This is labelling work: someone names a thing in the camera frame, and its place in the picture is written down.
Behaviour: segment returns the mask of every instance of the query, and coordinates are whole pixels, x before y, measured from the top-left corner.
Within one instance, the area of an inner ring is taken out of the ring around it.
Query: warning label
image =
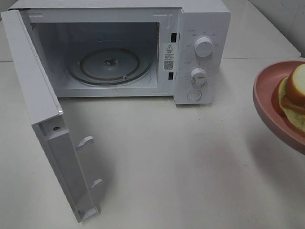
[[[174,71],[176,57],[176,43],[164,44],[164,69],[166,71]]]

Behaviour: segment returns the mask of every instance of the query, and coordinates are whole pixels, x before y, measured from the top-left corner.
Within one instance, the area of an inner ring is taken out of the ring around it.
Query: white microwave
[[[57,97],[212,101],[231,14],[220,0],[19,0],[2,19],[31,124],[80,222],[98,212]]]

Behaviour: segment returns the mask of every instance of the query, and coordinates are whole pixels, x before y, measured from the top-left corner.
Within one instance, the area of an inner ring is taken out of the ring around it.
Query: round button
[[[209,37],[201,37],[195,41],[194,48],[197,56],[206,57],[213,52],[214,42]]]
[[[198,90],[192,90],[187,94],[187,98],[191,101],[197,101],[201,98],[201,92]]]
[[[203,85],[208,79],[208,74],[202,68],[195,68],[191,71],[191,80],[195,85]]]

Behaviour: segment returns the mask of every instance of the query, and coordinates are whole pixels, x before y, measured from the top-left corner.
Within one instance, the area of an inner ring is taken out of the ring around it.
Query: microwave door
[[[86,137],[78,146],[73,145],[59,101],[26,28],[30,20],[20,13],[3,12],[2,19],[24,101],[32,128],[80,222],[98,212],[90,189],[99,181],[89,187],[78,155],[80,148],[85,150],[86,143],[93,139]]]

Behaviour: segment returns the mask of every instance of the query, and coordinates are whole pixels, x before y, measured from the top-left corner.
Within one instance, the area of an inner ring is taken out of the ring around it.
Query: timer knob
[[[210,37],[198,38],[194,43],[195,53],[199,57],[206,57],[213,52],[214,42]]]
[[[202,68],[195,68],[191,71],[191,81],[193,84],[203,85],[208,79],[208,74]]]

